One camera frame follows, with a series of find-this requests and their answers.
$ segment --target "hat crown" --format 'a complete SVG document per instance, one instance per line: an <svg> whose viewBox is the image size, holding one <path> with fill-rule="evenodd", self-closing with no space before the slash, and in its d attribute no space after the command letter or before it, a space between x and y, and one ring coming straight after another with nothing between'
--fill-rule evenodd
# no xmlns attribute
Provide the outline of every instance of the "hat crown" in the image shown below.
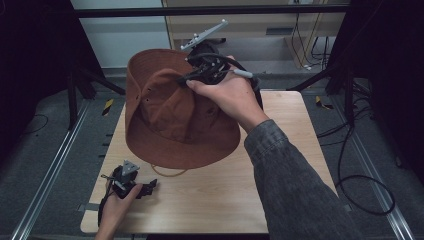
<svg viewBox="0 0 424 240"><path fill-rule="evenodd" d="M192 71L187 53L150 49L128 62L125 139L140 159L193 169L228 156L240 142L237 122L176 79Z"/></svg>
<svg viewBox="0 0 424 240"><path fill-rule="evenodd" d="M143 121L153 132L187 143L193 139L190 120L195 103L193 92L175 81L180 76L172 69L154 73L142 90L139 107Z"/></svg>

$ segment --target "gray carpet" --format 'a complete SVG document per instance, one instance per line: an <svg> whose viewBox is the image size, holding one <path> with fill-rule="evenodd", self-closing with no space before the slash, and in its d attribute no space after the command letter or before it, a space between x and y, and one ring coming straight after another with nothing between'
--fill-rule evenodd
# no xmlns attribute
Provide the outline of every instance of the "gray carpet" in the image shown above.
<svg viewBox="0 0 424 240"><path fill-rule="evenodd" d="M242 54L236 53L235 55L238 55L242 60L249 59L248 56ZM246 63L248 61L243 61L242 65L246 67ZM278 69L268 69L266 72L272 74L262 76L261 86L264 89L285 89L307 79L312 74L307 70L301 70L300 73L295 74L295 70L289 68L287 68L287 72L279 72ZM124 86L122 78L118 79L116 83ZM319 85L317 84L317 88L313 90L319 92ZM77 207L79 204L86 203L91 195L95 178L107 151L107 143L110 142L110 134L114 131L124 104L123 96L103 87L96 86L96 89L98 94L94 100L84 100L90 102L86 120L32 229L31 235L33 236L91 237L80 230L82 213L77 211ZM104 117L101 115L103 107L105 102L111 98L114 99L114 104L108 116ZM333 97L322 96L322 99L327 104L334 104L332 102ZM314 95L304 95L304 100L316 133L324 132L342 123L336 110L316 106ZM358 109L366 105L366 102L359 102ZM20 143L10 156L10 166L1 170L0 236L3 237L0 237L0 239L8 239L7 236L15 229L43 180L67 131L67 106L66 91L40 102L37 107L37 114L47 116L47 124L34 133L23 135ZM396 167L394 155L387 140L376 122L367 116L367 114L372 115L372 112L364 114L364 117L356 121L355 131L366 146L367 152L377 166L381 177L393 191L397 206L415 238L424 239L424 228L422 227L424 222L422 211L424 187L412 171ZM34 117L27 131L37 130L44 124L45 118L43 116ZM328 144L341 141L346 132L346 129L343 129L331 136L320 138L320 143ZM322 146L334 181L337 181L337 160L340 149L341 144ZM342 176L364 173L351 140L346 145L342 161ZM381 210L368 182L353 180L347 182L345 188L349 195L362 205L375 211ZM339 196L345 204L349 203L340 191ZM352 208L350 214L367 239L396 239L386 217L364 213L355 206Z"/></svg>

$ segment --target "floor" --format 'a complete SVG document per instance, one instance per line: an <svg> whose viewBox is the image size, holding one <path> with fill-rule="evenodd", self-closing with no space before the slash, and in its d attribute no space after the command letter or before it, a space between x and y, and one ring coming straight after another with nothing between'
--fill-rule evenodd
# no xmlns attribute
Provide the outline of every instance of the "floor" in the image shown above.
<svg viewBox="0 0 424 240"><path fill-rule="evenodd" d="M322 52L323 42L317 45L316 52ZM262 89L286 89L308 79L321 70L317 65L311 70L297 69L288 53L287 45L280 38L267 39L228 39L219 46L224 55L233 55L249 71L263 74ZM125 87L123 76L110 77L119 86ZM367 86L366 80L357 80ZM326 96L322 80L303 92L305 104L317 134L339 126L343 118L343 94ZM94 100L78 97L83 122L72 138L72 147L63 151L62 162L51 166L63 139L67 137L68 113L66 91L59 92L41 101L37 115L28 125L27 134L10 156L10 166L1 170L0 178L0 239L9 239L17 229L34 196L45 191L44 199L33 209L34 222L27 222L32 239L76 239L90 238L82 233L79 224L82 212L80 204L86 204L91 195L95 178L98 175L107 146L113 134L124 96L107 88L95 85L97 96ZM317 105L316 97L321 97L322 105ZM107 116L102 116L106 101L114 99ZM368 107L366 101L356 103L355 112ZM356 128L349 138L343 153L342 175L377 174L386 183L396 198L396 210L388 216L375 216L365 213L349 202L338 189L338 194L351 216L367 239L424 239L424 187L412 171L398 168L395 155L384 134L373 119L373 111L365 110L357 116ZM322 150L334 182L337 178L337 164L341 153L341 141L347 129L319 138ZM44 186L46 173L53 172L53 182L48 189ZM345 184L346 192L361 206L373 211L382 211L381 205L387 194L369 181L352 180ZM401 230L393 228L399 224Z"/></svg>

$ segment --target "gray jacket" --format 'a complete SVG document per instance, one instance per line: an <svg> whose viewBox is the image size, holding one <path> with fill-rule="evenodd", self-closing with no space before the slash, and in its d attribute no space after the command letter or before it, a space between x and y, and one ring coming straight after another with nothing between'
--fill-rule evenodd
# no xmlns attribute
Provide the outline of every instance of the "gray jacket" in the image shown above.
<svg viewBox="0 0 424 240"><path fill-rule="evenodd" d="M244 146L271 239L363 239L337 195L273 120L254 128Z"/></svg>

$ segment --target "light wood surface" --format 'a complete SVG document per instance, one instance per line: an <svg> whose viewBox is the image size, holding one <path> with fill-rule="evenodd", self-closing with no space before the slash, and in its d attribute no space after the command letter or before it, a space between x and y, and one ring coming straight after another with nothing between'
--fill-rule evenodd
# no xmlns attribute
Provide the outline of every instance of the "light wood surface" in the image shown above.
<svg viewBox="0 0 424 240"><path fill-rule="evenodd" d="M330 173L298 92L262 91L265 112L284 130L323 181L335 191ZM239 147L227 158L177 177L162 177L150 164L134 156L125 143L125 108L94 186L90 203L100 203L106 180L124 159L141 168L136 182L157 178L153 195L135 200L121 225L126 233L267 233L265 216L256 190L253 167L244 149L241 129ZM163 173L178 171L159 168ZM81 230L97 232L97 212L86 211Z"/></svg>

